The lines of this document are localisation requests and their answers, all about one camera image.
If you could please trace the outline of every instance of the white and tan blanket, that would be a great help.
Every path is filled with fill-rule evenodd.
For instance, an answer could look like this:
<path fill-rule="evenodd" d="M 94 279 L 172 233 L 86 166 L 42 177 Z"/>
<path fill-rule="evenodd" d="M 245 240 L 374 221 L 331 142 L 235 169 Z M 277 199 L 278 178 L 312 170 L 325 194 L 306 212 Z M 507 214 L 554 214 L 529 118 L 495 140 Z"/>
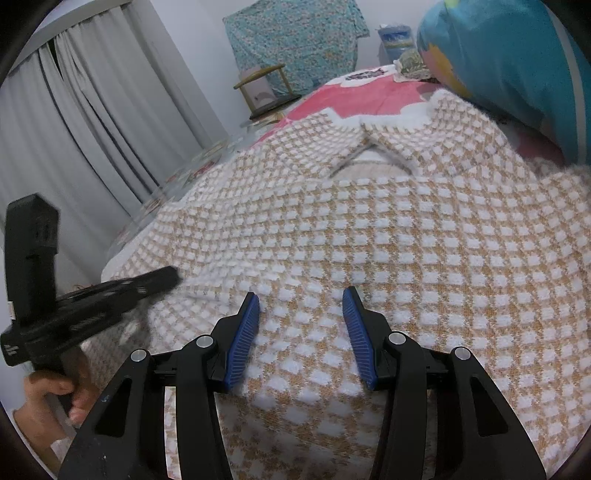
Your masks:
<path fill-rule="evenodd" d="M 164 206 L 116 276 L 172 264 L 184 282 L 85 344 L 101 386 L 137 346 L 178 349 L 252 290 L 261 321 L 245 379 L 217 396 L 236 478 L 366 479 L 385 394 L 357 373 L 341 310 L 354 285 L 423 346 L 470 348 L 556 470 L 591 423 L 591 176 L 526 163 L 444 90 L 427 115 L 408 129 L 315 113 Z M 370 144 L 410 175 L 348 176 Z M 180 478 L 174 392 L 166 412 Z"/>

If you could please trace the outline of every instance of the blue container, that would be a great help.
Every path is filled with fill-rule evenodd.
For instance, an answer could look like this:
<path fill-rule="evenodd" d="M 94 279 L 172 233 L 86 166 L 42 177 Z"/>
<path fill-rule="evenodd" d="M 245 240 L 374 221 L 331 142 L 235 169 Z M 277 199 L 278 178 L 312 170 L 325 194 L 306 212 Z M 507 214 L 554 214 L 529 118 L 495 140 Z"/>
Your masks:
<path fill-rule="evenodd" d="M 398 60 L 409 48 L 414 48 L 413 30 L 408 25 L 388 25 L 378 30 L 390 61 Z"/>

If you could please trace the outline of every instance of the gray curtain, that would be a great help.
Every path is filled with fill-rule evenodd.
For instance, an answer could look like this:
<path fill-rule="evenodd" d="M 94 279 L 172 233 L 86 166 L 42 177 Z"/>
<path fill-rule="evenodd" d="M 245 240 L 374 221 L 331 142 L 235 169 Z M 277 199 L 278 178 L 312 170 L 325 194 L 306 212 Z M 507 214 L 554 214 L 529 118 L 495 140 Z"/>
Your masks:
<path fill-rule="evenodd" d="M 183 118 L 120 7 L 69 28 L 55 46 L 85 123 L 127 188 L 145 202 L 202 150 L 202 132 Z"/>
<path fill-rule="evenodd" d="M 141 204 L 86 126 L 47 46 L 0 88 L 0 168 L 2 223 L 8 203 L 34 192 L 61 210 L 58 289 L 98 283 L 111 242 Z"/>

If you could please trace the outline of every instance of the human hand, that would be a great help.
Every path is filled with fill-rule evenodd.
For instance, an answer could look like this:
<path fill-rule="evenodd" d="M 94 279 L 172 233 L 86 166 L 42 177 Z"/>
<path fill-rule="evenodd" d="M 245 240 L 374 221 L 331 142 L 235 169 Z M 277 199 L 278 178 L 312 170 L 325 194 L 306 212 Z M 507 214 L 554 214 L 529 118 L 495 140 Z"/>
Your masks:
<path fill-rule="evenodd" d="M 48 370 L 33 372 L 25 378 L 25 403 L 15 410 L 14 421 L 38 454 L 49 449 L 56 440 L 66 437 L 66 432 L 47 403 L 48 393 L 73 394 L 72 408 L 67 414 L 75 425 L 84 422 L 98 398 L 99 389 L 92 383 L 88 359 L 82 352 L 78 358 L 78 376 L 78 385 L 74 385 L 70 378 Z"/>

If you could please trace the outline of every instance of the blue pillow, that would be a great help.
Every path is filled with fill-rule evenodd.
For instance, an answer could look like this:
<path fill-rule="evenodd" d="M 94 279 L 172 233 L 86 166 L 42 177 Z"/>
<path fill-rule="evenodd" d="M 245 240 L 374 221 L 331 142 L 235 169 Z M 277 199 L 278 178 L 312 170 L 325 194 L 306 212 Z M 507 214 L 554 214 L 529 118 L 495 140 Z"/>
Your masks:
<path fill-rule="evenodd" d="M 591 164 L 591 65 L 541 0 L 446 0 L 424 17 L 417 45 L 449 89 Z"/>

